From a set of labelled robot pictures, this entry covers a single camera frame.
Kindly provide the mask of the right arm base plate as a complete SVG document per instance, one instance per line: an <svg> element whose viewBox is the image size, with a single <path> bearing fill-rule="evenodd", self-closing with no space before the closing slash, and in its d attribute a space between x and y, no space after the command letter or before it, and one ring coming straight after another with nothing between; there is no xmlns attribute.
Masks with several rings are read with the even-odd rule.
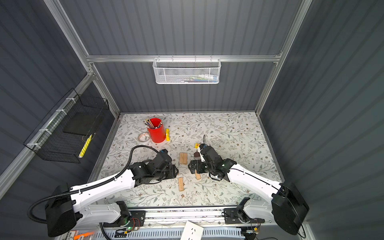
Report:
<svg viewBox="0 0 384 240"><path fill-rule="evenodd" d="M243 210L237 210L236 208L226 208L222 211L222 216L225 219L227 225L231 224L264 224L265 220L260 218L252 219L248 217Z"/></svg>

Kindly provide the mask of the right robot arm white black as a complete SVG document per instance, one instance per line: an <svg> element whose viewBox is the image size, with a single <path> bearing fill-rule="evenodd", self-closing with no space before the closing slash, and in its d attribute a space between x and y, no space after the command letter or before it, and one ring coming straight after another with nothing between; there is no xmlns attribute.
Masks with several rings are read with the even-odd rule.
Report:
<svg viewBox="0 0 384 240"><path fill-rule="evenodd" d="M225 209L226 224L265 221L275 223L291 235L299 234L310 208L294 183L272 181L253 173L231 159L222 159L214 148L206 144L198 147L199 159L188 164L192 174L207 173L212 180L225 180L243 186L262 198L255 201L245 197L236 208Z"/></svg>

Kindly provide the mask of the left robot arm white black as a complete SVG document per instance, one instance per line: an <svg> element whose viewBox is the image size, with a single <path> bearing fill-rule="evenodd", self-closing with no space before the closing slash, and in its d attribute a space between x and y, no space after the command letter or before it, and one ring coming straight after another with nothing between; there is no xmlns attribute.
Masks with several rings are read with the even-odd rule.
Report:
<svg viewBox="0 0 384 240"><path fill-rule="evenodd" d="M57 237L76 227L93 224L138 227L143 219L134 217L123 201L100 206L94 203L123 190L174 179L178 173L168 151L161 150L152 160L128 163L121 172L110 177L71 188L59 186L55 189L55 197L45 206L48 235Z"/></svg>

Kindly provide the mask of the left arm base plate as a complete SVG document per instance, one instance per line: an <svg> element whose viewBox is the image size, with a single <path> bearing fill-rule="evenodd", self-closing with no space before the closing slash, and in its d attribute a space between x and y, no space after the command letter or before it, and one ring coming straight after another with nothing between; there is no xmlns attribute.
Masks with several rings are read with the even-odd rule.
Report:
<svg viewBox="0 0 384 240"><path fill-rule="evenodd" d="M112 223L103 223L104 228L114 227L142 227L146 218L146 211L122 211L121 216Z"/></svg>

